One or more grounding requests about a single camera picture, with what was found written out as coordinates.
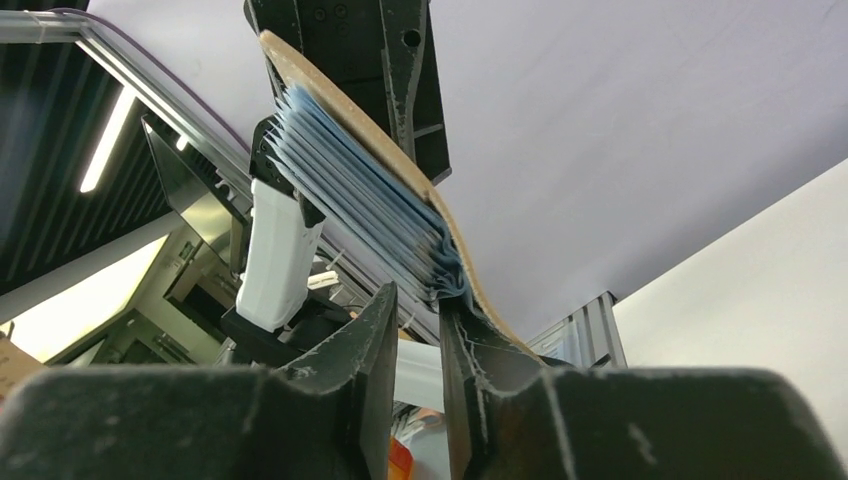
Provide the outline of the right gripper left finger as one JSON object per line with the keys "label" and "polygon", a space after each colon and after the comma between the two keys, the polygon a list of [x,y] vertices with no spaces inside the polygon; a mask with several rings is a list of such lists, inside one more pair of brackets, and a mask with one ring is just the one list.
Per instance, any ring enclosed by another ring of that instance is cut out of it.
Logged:
{"label": "right gripper left finger", "polygon": [[383,479],[397,288],[279,369],[50,368],[1,411],[5,479]]}

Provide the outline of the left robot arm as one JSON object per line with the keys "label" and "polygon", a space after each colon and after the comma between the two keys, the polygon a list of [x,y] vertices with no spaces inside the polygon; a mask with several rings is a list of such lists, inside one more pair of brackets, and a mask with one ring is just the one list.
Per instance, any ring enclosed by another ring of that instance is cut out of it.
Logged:
{"label": "left robot arm", "polygon": [[[247,1],[258,33],[277,34],[334,81],[437,184],[451,172],[425,1]],[[253,219],[240,248],[242,285],[222,319],[244,361],[278,367],[348,319],[308,291],[324,215],[272,161],[266,117],[254,129],[249,173]]]}

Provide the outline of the beige card holder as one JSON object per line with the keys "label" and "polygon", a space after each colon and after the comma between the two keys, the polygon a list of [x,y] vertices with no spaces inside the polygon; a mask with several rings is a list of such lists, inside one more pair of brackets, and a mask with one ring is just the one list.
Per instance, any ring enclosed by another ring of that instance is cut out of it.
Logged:
{"label": "beige card holder", "polygon": [[267,162],[417,307],[437,312],[457,300],[530,354],[487,298],[449,206],[415,162],[294,47],[269,30],[258,44],[284,85],[265,135]]}

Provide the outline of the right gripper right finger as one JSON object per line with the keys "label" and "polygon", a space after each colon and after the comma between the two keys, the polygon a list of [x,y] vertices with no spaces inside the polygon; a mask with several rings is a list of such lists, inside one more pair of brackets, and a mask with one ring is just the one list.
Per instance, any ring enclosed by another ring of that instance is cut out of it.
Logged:
{"label": "right gripper right finger", "polygon": [[548,366],[439,305],[456,479],[843,479],[808,404],[759,369]]}

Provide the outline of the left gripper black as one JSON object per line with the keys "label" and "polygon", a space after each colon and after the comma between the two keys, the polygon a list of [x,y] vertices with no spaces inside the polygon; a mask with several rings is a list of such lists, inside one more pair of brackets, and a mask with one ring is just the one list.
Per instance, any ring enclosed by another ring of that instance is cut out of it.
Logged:
{"label": "left gripper black", "polygon": [[256,33],[300,51],[434,185],[451,174],[428,1],[245,1]]}

